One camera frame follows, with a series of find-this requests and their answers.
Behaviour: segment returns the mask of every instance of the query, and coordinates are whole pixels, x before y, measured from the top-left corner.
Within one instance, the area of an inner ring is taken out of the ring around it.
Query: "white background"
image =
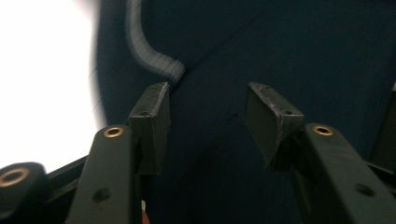
[[[89,153],[105,126],[94,68],[96,0],[0,1],[0,168],[47,172]]]

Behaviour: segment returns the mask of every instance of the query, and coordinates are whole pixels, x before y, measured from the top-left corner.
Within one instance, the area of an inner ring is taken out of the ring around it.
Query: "navy blue fabric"
[[[164,174],[144,179],[152,223],[299,223],[290,174],[263,169],[247,85],[271,85],[363,157],[396,79],[394,1],[143,1],[150,45],[182,61]],[[164,78],[134,60],[124,0],[102,0],[97,74],[108,123]]]

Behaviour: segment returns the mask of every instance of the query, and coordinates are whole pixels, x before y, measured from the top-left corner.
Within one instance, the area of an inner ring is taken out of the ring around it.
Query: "metal grommet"
[[[331,136],[334,134],[332,129],[324,127],[324,126],[315,126],[314,127],[314,132],[318,133],[320,135],[325,135],[325,136]]]
[[[16,185],[24,180],[30,171],[27,168],[17,168],[0,175],[0,188]]]
[[[122,135],[123,133],[123,129],[119,128],[119,127],[115,127],[115,128],[109,128],[105,131],[104,135],[105,137],[118,137],[120,135]]]

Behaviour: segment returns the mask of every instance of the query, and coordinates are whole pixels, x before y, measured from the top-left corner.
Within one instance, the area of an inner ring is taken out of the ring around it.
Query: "hole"
[[[363,184],[356,184],[355,185],[355,190],[357,192],[359,192],[362,195],[365,195],[367,197],[374,197],[375,196],[375,192],[370,189],[369,187],[367,187],[366,185]]]
[[[0,175],[0,188],[16,185],[29,175],[26,168],[17,168]]]
[[[110,128],[105,131],[105,137],[118,137],[118,136],[122,135],[122,133],[123,133],[122,128],[119,128],[119,127]]]
[[[96,203],[103,203],[107,201],[111,196],[110,189],[99,189],[97,190],[93,196],[92,200]]]
[[[320,135],[325,135],[325,136],[330,136],[333,135],[333,132],[330,128],[324,127],[324,126],[315,126],[314,127],[314,132],[318,133]]]

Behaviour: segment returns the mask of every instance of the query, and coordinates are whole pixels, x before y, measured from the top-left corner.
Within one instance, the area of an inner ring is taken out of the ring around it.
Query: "bright light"
[[[0,2],[0,168],[47,172],[88,154],[104,126],[94,63],[96,1]]]

